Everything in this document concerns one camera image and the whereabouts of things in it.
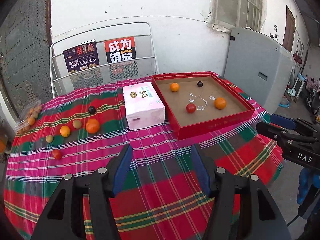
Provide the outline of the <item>blue gloved right hand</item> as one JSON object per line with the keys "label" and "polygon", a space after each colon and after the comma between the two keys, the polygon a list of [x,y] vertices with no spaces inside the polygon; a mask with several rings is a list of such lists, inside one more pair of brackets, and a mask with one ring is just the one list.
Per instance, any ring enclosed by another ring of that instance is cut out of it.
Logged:
{"label": "blue gloved right hand", "polygon": [[304,167],[299,175],[298,204],[302,204],[311,185],[319,189],[319,171]]}

